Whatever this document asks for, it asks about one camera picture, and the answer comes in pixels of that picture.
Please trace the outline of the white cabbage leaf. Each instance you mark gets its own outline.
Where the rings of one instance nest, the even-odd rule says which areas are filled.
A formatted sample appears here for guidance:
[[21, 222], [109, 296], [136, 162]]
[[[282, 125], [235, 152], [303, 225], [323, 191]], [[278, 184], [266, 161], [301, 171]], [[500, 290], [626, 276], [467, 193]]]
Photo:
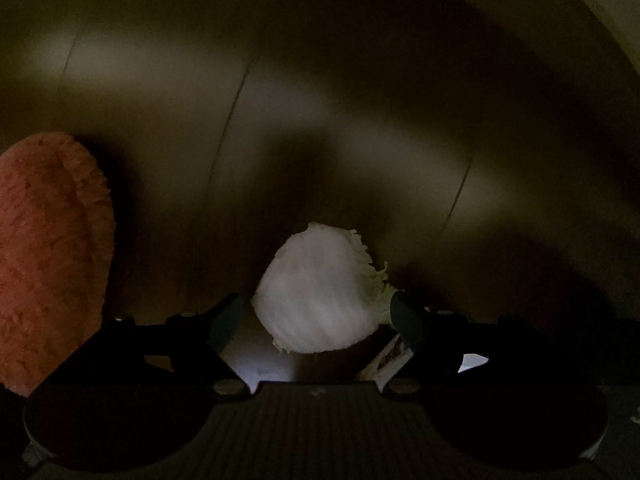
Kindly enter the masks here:
[[390, 324], [396, 288], [355, 230], [311, 223], [278, 249], [252, 306], [280, 351], [347, 349]]

